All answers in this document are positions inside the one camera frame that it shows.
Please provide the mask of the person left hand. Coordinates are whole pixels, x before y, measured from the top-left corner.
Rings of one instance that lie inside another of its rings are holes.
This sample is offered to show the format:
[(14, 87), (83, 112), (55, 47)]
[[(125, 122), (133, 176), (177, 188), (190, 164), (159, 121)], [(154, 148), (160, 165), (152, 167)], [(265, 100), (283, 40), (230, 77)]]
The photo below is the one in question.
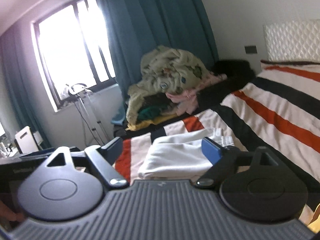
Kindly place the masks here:
[(2, 201), (0, 201), (0, 216), (11, 222), (23, 222), (24, 215), (22, 213), (15, 213), (8, 208)]

